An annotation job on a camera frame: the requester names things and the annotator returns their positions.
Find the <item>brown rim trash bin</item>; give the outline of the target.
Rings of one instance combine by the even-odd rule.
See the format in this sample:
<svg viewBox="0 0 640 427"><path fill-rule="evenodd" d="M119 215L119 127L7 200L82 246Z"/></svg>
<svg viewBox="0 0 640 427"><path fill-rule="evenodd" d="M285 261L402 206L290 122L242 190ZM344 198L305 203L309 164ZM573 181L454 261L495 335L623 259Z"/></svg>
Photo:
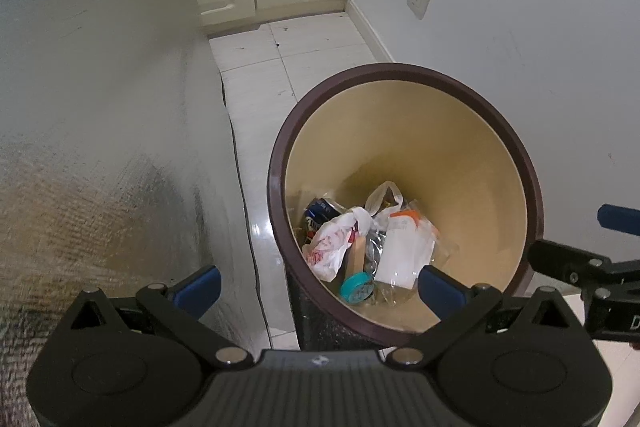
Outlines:
<svg viewBox="0 0 640 427"><path fill-rule="evenodd" d="M299 346L386 348L437 319L425 265L521 296L544 231L527 150L478 93L441 72L378 63L339 72L288 114L268 209Z"/></svg>

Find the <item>silver foil table skirt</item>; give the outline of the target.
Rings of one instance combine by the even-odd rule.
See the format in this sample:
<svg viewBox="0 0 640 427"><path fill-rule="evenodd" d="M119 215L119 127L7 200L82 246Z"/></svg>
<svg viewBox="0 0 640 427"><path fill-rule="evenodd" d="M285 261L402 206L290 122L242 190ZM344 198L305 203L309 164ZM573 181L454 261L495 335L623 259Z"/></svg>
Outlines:
<svg viewBox="0 0 640 427"><path fill-rule="evenodd" d="M220 70L196 0L1 0L1 421L82 288L217 265L204 323L269 345Z"/></svg>

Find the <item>white red plastic bag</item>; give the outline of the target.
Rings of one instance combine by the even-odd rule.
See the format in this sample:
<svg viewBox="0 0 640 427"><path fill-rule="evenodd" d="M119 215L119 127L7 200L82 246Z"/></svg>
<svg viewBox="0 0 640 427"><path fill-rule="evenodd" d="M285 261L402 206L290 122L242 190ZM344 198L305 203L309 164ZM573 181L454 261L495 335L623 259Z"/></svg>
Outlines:
<svg viewBox="0 0 640 427"><path fill-rule="evenodd" d="M332 282L340 271L346 251L358 237L366 237L373 218L363 207L352 207L323 223L311 242L302 248L303 258L322 282Z"/></svg>

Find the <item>clear plastic packaging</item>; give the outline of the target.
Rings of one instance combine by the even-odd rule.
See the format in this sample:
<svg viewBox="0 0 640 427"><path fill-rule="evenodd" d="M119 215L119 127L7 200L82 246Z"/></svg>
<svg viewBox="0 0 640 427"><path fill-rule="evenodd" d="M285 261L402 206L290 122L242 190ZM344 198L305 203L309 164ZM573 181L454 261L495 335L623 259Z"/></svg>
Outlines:
<svg viewBox="0 0 640 427"><path fill-rule="evenodd" d="M374 282L374 298L386 306L399 306L416 295L425 265L444 269L459 254L456 243L427 219L415 199L405 199L390 181L379 185L364 209L373 218L367 235L367 271Z"/></svg>

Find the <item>teal plastic lid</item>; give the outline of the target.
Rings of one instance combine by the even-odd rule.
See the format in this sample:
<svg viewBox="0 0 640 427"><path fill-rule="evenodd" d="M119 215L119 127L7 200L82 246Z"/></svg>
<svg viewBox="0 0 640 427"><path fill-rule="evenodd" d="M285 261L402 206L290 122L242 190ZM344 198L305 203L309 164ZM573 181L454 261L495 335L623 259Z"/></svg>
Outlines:
<svg viewBox="0 0 640 427"><path fill-rule="evenodd" d="M361 271L346 277L340 288L340 297L349 305L363 303L373 295L374 282L370 274Z"/></svg>

